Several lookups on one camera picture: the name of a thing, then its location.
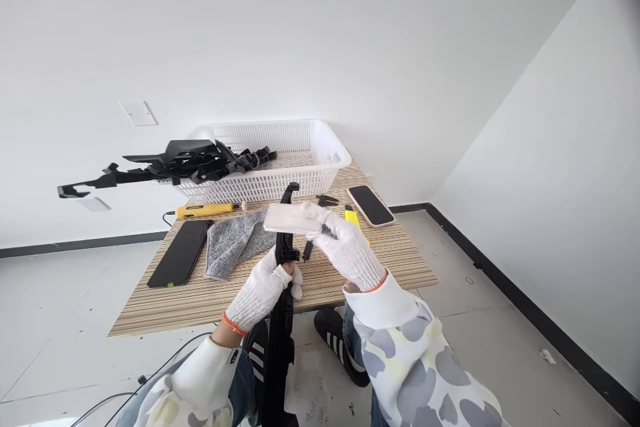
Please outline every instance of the white plastic basket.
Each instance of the white plastic basket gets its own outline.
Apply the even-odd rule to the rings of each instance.
[[[338,170],[351,164],[347,149],[321,120],[291,120],[204,125],[192,136],[218,139],[234,152],[268,146],[278,158],[247,173],[195,185],[183,180],[176,188],[196,203],[239,203],[279,199],[290,182],[294,195],[316,195],[331,187]]]

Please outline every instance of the gray cloth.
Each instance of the gray cloth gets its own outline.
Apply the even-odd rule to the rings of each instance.
[[[275,245],[275,232],[265,232],[267,210],[216,222],[207,234],[206,278],[228,280],[233,268]]]

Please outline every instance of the hand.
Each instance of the hand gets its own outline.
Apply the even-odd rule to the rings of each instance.
[[[367,239],[357,225],[339,217],[329,209],[305,202],[302,214],[321,222],[326,229],[320,234],[308,235],[333,266],[362,292],[374,290],[387,277],[387,270],[378,262]]]
[[[295,262],[284,266],[275,263],[275,246],[251,270],[247,281],[235,296],[222,320],[240,335],[247,332],[267,316],[280,298],[282,291],[293,281],[291,295],[302,298],[302,273]]]

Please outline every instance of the yellow utility knife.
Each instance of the yellow utility knife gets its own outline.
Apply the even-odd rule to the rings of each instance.
[[[347,220],[347,222],[351,222],[352,224],[356,224],[358,228],[362,230],[360,228],[360,222],[358,222],[358,214],[357,212],[353,211],[353,207],[351,207],[349,204],[345,205],[345,220]]]

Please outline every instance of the black baseboard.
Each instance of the black baseboard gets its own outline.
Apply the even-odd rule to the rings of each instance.
[[[474,265],[511,300],[513,305],[543,334],[582,377],[632,426],[640,426],[640,403],[587,353],[582,350],[547,314],[525,295],[495,264],[431,203],[427,213],[473,260]]]
[[[392,214],[404,214],[408,211],[424,210],[427,207],[426,203],[411,203],[409,205],[396,205],[395,207],[389,207]]]
[[[0,249],[0,258],[50,254],[51,252],[64,252],[66,250],[112,247],[126,244],[142,244],[143,242],[155,242],[157,240],[162,240],[163,238],[165,238],[165,235],[167,235],[167,232],[151,232],[150,234],[136,234],[130,236],[75,240],[73,242],[60,242],[59,244],[14,247],[8,249]]]

